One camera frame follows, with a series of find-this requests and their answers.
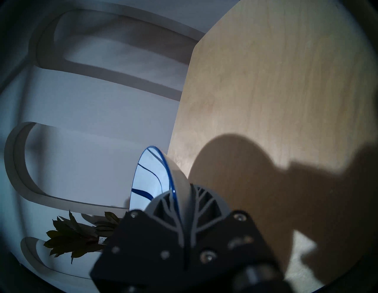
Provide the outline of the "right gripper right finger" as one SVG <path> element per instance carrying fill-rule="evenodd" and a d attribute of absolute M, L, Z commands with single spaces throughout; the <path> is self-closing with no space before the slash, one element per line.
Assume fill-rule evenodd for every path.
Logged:
<path fill-rule="evenodd" d="M 231 211 L 215 192 L 192 185 L 191 293 L 283 293 L 284 277 L 251 216 Z"/>

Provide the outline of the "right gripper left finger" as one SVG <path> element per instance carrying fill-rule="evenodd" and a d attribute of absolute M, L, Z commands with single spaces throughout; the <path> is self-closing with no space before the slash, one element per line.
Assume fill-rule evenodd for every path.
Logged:
<path fill-rule="evenodd" d="M 179 293 L 185 236 L 176 194 L 165 192 L 127 213 L 90 277 L 100 293 Z"/>

